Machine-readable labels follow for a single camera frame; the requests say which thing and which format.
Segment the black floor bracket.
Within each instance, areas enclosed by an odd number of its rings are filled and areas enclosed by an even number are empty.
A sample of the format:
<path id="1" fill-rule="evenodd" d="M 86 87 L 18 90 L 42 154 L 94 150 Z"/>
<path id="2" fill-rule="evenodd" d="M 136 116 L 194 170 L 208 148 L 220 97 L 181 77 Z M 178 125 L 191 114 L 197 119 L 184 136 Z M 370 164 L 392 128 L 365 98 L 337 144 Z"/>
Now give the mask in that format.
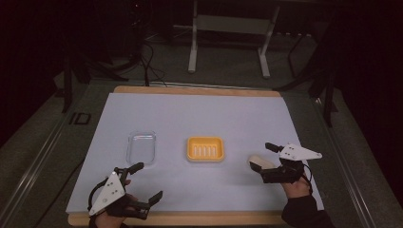
<path id="1" fill-rule="evenodd" d="M 69 120 L 69 124 L 86 125 L 91 120 L 90 113 L 74 112 Z"/>

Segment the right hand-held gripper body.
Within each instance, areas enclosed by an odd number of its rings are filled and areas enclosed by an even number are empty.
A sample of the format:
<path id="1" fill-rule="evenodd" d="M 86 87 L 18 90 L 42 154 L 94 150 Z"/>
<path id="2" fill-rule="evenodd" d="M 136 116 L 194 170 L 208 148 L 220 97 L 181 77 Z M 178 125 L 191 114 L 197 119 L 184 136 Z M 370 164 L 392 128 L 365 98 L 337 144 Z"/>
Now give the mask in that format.
<path id="1" fill-rule="evenodd" d="M 322 155 L 310 149 L 288 143 L 278 153 L 280 166 L 274 169 L 262 169 L 264 183 L 293 183 L 304 174 L 304 161 L 321 159 Z"/>

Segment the white metal stand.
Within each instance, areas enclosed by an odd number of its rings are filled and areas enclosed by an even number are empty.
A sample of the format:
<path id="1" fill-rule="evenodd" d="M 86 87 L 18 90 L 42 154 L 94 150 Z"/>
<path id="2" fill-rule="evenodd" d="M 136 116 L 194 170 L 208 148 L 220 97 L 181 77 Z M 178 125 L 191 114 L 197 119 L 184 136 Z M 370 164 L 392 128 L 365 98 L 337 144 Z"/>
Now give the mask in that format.
<path id="1" fill-rule="evenodd" d="M 199 14 L 198 4 L 199 0 L 193 0 L 192 40 L 187 71 L 189 73 L 195 73 L 197 69 L 199 30 L 255 34 L 264 36 L 264 42 L 258 48 L 258 57 L 262 77 L 268 79 L 271 73 L 266 58 L 266 52 L 274 34 L 280 6 L 274 6 L 270 19 L 257 19 Z"/>

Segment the yellow soap dish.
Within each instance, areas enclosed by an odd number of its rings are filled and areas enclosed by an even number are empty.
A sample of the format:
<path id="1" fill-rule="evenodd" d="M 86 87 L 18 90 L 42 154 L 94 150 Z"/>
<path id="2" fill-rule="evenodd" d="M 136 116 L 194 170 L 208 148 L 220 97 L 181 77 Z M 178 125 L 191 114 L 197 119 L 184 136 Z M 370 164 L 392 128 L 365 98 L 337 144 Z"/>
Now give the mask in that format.
<path id="1" fill-rule="evenodd" d="M 190 162 L 221 162 L 225 157 L 223 140 L 220 137 L 190 137 L 185 155 Z"/>

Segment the beige soap bar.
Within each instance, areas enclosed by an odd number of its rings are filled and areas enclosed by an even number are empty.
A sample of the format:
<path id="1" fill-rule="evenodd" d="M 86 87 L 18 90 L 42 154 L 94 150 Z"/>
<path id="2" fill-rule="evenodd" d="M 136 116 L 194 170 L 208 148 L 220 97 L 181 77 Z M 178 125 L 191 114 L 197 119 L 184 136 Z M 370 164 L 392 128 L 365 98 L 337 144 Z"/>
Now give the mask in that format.
<path id="1" fill-rule="evenodd" d="M 274 169 L 276 167 L 272 162 L 267 161 L 258 155 L 250 156 L 248 162 L 254 162 L 260 165 L 262 169 Z"/>

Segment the metal floor rail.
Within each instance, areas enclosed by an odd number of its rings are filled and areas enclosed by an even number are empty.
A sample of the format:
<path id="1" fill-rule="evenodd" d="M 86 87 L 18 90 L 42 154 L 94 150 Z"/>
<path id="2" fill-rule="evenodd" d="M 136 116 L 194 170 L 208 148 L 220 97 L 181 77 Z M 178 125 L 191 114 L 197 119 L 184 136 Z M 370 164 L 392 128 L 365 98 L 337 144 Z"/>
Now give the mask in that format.
<path id="1" fill-rule="evenodd" d="M 347 159 L 344 156 L 344 152 L 339 145 L 340 140 L 337 138 L 334 129 L 330 127 L 324 120 L 324 103 L 319 98 L 312 99 L 311 102 L 316 111 L 316 114 L 321 119 L 322 125 L 325 128 L 325 133 L 330 141 L 332 150 L 334 151 L 334 158 L 336 160 L 337 168 L 341 177 L 343 178 L 344 184 L 350 195 L 351 201 L 357 212 L 361 225 L 363 226 L 363 228 L 376 228 L 373 216 L 371 215 L 368 205 L 361 194 L 361 191 L 353 175 L 352 169 L 350 168 Z"/>
<path id="2" fill-rule="evenodd" d="M 73 111 L 39 110 L 0 148 L 0 228 L 7 228 Z"/>

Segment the pale table mat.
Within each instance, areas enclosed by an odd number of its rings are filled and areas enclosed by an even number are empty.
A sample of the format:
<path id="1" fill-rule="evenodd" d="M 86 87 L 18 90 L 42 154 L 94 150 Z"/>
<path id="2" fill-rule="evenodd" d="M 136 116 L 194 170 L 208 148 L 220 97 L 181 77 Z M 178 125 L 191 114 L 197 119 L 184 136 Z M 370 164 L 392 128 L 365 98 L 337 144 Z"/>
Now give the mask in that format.
<path id="1" fill-rule="evenodd" d="M 68 213 L 85 212 L 93 187 L 114 168 L 127 165 L 128 139 L 134 131 L 154 132 L 156 152 L 144 155 L 144 169 L 132 176 L 126 190 L 139 200 L 162 192 L 155 212 L 277 211 L 286 204 L 281 186 L 264 183 L 248 163 L 252 155 L 278 162 L 267 143 L 299 142 L 282 98 L 112 93 Z M 187 140 L 195 136 L 222 138 L 223 161 L 189 161 Z"/>

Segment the black metal stand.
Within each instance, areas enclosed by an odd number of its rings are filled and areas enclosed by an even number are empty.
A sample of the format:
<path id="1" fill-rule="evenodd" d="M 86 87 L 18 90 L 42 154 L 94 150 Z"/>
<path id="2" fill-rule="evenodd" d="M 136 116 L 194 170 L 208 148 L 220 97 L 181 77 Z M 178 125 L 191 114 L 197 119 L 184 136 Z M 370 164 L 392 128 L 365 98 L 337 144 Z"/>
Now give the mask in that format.
<path id="1" fill-rule="evenodd" d="M 306 66 L 297 75 L 296 79 L 288 84 L 274 87 L 275 91 L 288 91 L 311 81 L 308 88 L 310 98 L 322 101 L 322 117 L 328 127 L 332 127 L 332 108 L 336 80 L 336 52 L 332 47 L 337 42 L 334 33 L 328 28 L 317 44 Z"/>
<path id="2" fill-rule="evenodd" d="M 92 68 L 103 73 L 106 77 L 111 78 L 112 80 L 127 82 L 126 78 L 118 76 L 113 73 L 111 69 L 102 66 L 100 63 L 85 55 L 68 40 L 63 32 L 61 33 L 61 46 L 64 52 L 64 87 L 59 89 L 58 93 L 64 98 L 63 113 L 66 113 L 72 105 L 72 75 L 75 75 L 79 81 L 88 84 L 91 77 L 87 69 Z"/>

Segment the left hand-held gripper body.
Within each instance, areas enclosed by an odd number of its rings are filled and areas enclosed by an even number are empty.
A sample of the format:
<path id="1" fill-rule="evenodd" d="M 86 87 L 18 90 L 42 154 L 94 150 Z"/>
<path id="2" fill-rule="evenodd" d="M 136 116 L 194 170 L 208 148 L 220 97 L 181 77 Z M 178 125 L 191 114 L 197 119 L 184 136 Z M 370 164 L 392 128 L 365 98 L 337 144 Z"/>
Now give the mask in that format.
<path id="1" fill-rule="evenodd" d="M 88 197 L 88 214 L 91 218 L 108 212 L 113 217 L 147 219 L 150 206 L 126 195 L 125 181 L 127 175 L 130 175 L 127 169 L 115 167 L 109 177 L 91 191 Z M 127 206 L 134 207 L 135 210 L 126 210 Z"/>

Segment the person's right hand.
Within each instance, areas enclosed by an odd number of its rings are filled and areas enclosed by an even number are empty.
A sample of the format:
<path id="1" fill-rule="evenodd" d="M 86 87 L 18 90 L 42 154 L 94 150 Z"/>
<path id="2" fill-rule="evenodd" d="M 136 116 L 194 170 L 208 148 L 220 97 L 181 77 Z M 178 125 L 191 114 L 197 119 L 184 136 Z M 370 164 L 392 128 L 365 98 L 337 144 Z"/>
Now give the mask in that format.
<path id="1" fill-rule="evenodd" d="M 283 183 L 282 188 L 288 199 L 296 199 L 309 196 L 311 194 L 312 187 L 304 177 L 293 183 Z"/>

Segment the clear plastic container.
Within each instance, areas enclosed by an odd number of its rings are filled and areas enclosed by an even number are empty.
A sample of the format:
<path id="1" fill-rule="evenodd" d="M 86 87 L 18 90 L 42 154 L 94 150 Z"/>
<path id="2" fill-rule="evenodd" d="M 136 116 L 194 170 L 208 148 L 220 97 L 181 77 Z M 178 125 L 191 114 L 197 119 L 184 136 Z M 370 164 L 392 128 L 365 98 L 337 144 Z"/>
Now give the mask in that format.
<path id="1" fill-rule="evenodd" d="M 154 131 L 133 131 L 129 134 L 126 161 L 133 165 L 143 162 L 151 165 L 156 158 L 156 134 Z"/>

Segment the person's left hand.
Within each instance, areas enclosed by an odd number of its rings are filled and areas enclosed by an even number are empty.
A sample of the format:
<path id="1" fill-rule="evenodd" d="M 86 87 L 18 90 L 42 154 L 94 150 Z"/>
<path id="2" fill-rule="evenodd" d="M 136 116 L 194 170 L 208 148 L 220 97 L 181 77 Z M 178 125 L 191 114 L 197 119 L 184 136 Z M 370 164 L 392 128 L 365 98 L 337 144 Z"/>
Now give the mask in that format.
<path id="1" fill-rule="evenodd" d="M 125 181 L 125 185 L 129 185 L 130 183 L 131 183 L 131 180 Z M 126 195 L 129 196 L 133 200 L 137 200 L 136 197 L 134 197 L 130 194 L 126 194 Z M 131 211 L 135 210 L 135 208 L 131 207 L 131 206 L 127 206 L 125 209 L 131 210 Z M 126 220 L 126 217 L 113 217 L 113 216 L 110 216 L 108 214 L 108 212 L 103 212 L 102 214 L 98 215 L 95 218 L 93 224 L 97 228 L 124 228 L 123 224 L 124 224 L 125 220 Z"/>

